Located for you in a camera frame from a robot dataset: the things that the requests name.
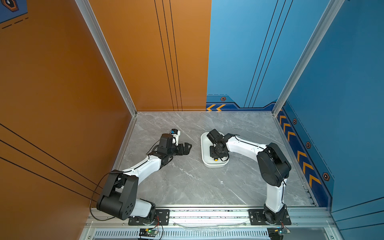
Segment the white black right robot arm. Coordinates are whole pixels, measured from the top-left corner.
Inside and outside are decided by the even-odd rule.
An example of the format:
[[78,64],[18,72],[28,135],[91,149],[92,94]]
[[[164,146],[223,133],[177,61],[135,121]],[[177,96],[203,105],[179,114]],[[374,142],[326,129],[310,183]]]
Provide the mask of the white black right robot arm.
[[225,166],[230,159],[230,153],[256,161],[267,184],[264,221],[269,225],[283,222],[287,213],[284,194],[292,166],[277,144],[257,144],[243,140],[235,134],[222,135],[214,129],[202,134],[201,145],[203,162],[208,168]]

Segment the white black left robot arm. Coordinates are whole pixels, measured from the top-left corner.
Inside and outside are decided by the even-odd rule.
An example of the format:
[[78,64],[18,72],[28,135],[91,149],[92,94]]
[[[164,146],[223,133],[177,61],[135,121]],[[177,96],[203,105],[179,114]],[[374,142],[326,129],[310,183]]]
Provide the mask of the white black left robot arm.
[[145,225],[152,224],[156,217],[156,204],[137,198],[139,185],[169,164],[175,156],[189,155],[191,149],[191,144],[179,143],[179,132],[176,130],[162,134],[144,160],[133,167],[113,170],[102,177],[106,182],[97,200],[97,210],[112,218],[138,218]]

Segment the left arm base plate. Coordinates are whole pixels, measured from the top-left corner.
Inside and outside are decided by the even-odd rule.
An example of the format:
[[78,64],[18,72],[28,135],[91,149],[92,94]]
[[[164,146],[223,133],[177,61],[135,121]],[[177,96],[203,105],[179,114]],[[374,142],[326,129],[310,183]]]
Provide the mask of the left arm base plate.
[[148,217],[129,217],[129,226],[167,226],[170,220],[169,209],[155,209]]

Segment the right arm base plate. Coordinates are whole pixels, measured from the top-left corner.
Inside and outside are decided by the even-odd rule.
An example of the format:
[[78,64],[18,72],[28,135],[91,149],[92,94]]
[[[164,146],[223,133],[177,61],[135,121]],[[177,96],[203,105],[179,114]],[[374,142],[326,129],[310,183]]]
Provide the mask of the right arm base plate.
[[292,224],[286,207],[274,213],[269,209],[250,209],[248,210],[249,219],[252,226],[280,225],[290,226]]

